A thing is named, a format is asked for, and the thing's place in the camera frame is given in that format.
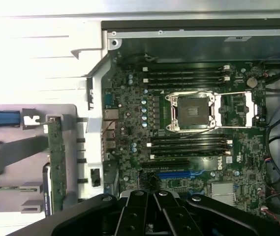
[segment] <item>cpu socket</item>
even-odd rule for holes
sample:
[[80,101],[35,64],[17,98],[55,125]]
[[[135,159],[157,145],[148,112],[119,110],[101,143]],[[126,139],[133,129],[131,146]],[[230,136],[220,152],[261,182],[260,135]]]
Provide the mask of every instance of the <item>cpu socket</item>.
[[[223,126],[221,114],[222,96],[243,94],[246,98],[245,126]],[[171,123],[166,129],[176,133],[202,132],[215,128],[250,128],[252,119],[257,114],[257,105],[252,101],[250,91],[222,93],[212,91],[174,92],[165,96],[170,102]]]

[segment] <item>blue pcie slot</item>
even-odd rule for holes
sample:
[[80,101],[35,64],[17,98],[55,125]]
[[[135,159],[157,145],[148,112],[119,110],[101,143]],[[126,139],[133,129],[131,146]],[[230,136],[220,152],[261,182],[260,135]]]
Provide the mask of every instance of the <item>blue pcie slot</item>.
[[192,172],[192,171],[178,171],[178,172],[161,172],[158,173],[158,177],[160,179],[166,179],[166,178],[195,178],[196,176],[199,176],[203,174],[205,170],[199,171],[199,172]]

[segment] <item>motherboard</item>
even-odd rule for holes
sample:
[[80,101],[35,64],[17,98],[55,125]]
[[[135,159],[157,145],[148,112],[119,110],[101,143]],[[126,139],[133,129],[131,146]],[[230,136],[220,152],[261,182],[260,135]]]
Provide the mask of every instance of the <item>motherboard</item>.
[[265,81],[254,62],[147,63],[103,85],[104,149],[119,192],[199,193],[259,214],[265,198]]

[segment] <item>screw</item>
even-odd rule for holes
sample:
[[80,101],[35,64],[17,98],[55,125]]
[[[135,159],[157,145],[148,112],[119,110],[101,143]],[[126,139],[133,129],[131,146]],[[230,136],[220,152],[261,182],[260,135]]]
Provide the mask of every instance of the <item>screw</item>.
[[165,191],[161,191],[161,192],[159,192],[159,195],[161,195],[161,196],[166,196],[168,193],[167,192],[165,192]]
[[112,200],[112,197],[106,197],[106,198],[103,198],[102,199],[104,202],[108,202],[108,201],[111,201]]
[[136,196],[142,196],[143,194],[144,194],[144,193],[141,192],[141,191],[136,191],[136,193],[135,193]]
[[193,201],[195,201],[195,202],[201,201],[201,198],[198,197],[198,196],[192,197],[191,199],[192,199]]

